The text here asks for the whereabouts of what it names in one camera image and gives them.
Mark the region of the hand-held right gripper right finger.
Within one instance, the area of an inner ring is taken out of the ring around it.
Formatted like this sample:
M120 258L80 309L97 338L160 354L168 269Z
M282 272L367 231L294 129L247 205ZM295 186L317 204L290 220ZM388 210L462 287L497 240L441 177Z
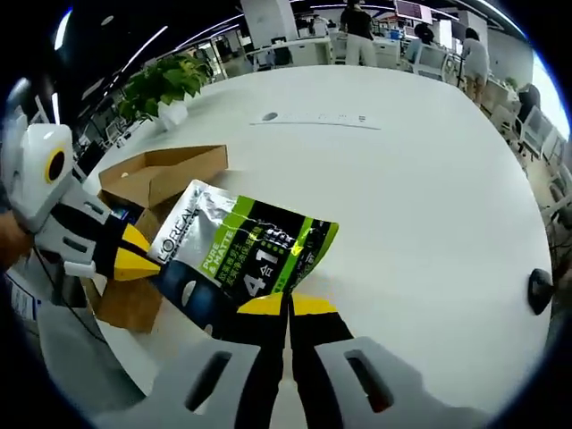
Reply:
M432 396L422 375L327 300L288 298L292 373L310 428L484 428L488 416Z

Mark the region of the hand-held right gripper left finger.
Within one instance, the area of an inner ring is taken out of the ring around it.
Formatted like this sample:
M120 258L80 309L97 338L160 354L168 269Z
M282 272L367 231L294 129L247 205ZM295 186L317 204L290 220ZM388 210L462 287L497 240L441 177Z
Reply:
M266 428L283 372L286 299L280 292L241 306L221 338L183 351L151 393L96 428Z

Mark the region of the person's left hand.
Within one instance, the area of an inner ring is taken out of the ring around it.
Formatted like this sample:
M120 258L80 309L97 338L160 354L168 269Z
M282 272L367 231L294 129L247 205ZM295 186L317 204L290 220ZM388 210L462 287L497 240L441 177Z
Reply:
M0 264L3 272L29 253L33 236L21 228L12 211L1 213L0 236Z

